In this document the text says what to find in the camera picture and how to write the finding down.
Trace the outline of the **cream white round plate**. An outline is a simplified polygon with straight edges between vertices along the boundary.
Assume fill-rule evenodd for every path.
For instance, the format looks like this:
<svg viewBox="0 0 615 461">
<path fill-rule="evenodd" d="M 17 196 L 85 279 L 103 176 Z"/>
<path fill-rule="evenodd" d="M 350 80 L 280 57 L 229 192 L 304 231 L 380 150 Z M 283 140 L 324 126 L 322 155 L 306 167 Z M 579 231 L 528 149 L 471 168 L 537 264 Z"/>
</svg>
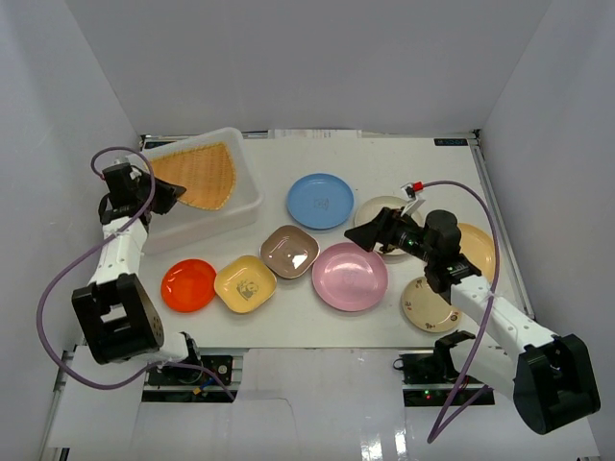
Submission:
<svg viewBox="0 0 615 461">
<path fill-rule="evenodd" d="M 424 200 L 417 199 L 410 201 L 410 211 L 412 219 L 419 225 L 424 224 L 424 218 L 419 211 Z M 397 196 L 378 196 L 366 201 L 359 207 L 355 214 L 354 224 L 356 227 L 362 226 L 371 220 L 373 220 L 381 211 L 383 207 L 391 209 L 404 208 L 408 204 L 408 201 Z"/>
</svg>

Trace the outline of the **woven bamboo fan tray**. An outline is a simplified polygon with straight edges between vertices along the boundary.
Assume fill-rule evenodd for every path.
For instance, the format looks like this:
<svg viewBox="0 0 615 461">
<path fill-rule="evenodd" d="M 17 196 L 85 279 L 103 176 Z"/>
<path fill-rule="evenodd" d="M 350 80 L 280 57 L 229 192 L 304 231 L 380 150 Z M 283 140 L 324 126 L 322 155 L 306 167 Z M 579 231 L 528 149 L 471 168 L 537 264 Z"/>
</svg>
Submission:
<svg viewBox="0 0 615 461">
<path fill-rule="evenodd" d="M 157 179 L 179 185 L 179 202 L 215 211 L 224 207 L 236 184 L 234 161 L 223 142 L 184 149 L 151 160 Z"/>
</svg>

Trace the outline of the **blue round plate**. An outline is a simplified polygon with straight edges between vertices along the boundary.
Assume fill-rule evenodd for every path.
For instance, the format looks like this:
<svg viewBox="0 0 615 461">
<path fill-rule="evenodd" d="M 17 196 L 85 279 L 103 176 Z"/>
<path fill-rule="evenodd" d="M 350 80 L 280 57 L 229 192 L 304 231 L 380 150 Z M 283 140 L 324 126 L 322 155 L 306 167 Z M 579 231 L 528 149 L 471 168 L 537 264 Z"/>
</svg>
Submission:
<svg viewBox="0 0 615 461">
<path fill-rule="evenodd" d="M 302 226 L 318 231 L 345 223 L 354 205 L 351 187 L 337 176 L 326 173 L 300 178 L 286 196 L 290 216 Z"/>
</svg>

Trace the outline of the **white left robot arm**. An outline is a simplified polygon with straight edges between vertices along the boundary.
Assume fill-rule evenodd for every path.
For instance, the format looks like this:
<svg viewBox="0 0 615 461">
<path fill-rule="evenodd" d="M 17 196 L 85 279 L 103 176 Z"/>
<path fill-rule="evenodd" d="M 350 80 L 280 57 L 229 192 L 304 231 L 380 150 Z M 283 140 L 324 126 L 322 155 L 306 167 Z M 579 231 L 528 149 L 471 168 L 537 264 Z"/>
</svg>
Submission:
<svg viewBox="0 0 615 461">
<path fill-rule="evenodd" d="M 150 176 L 129 162 L 103 170 L 109 193 L 98 214 L 105 238 L 87 286 L 73 291 L 72 305 L 94 360 L 99 364 L 139 357 L 170 361 L 170 372 L 191 383 L 203 359 L 185 332 L 166 333 L 159 313 L 138 278 L 142 249 L 154 213 L 164 214 L 185 188 Z"/>
</svg>

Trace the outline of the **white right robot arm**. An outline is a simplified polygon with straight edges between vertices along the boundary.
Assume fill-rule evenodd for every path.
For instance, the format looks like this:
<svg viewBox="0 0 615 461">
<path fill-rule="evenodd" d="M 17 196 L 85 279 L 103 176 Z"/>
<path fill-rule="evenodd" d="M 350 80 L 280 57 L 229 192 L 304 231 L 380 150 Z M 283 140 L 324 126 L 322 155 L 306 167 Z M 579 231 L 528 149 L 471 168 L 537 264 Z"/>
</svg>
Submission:
<svg viewBox="0 0 615 461">
<path fill-rule="evenodd" d="M 574 334 L 552 332 L 496 296 L 491 280 L 461 252 L 461 232 L 451 212 L 432 211 L 419 226 L 400 210 L 385 207 L 344 235 L 367 252 L 399 249 L 422 259 L 431 290 L 498 344 L 489 352 L 466 331 L 438 340 L 433 368 L 441 380 L 454 383 L 470 374 L 510 398 L 523 422 L 541 435 L 600 410 L 585 343 Z"/>
</svg>

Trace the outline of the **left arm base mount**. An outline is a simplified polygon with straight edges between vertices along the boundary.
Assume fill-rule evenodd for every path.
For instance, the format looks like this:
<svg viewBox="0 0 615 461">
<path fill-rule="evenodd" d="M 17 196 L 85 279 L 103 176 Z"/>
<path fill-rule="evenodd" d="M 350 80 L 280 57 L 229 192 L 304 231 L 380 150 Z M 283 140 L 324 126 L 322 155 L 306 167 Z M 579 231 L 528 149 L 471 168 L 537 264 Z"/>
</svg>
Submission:
<svg viewBox="0 0 615 461">
<path fill-rule="evenodd" d="M 164 366 L 147 374 L 141 396 L 154 403 L 233 403 L 238 381 L 234 379 L 234 357 L 203 354 L 188 358 L 199 369 Z"/>
</svg>

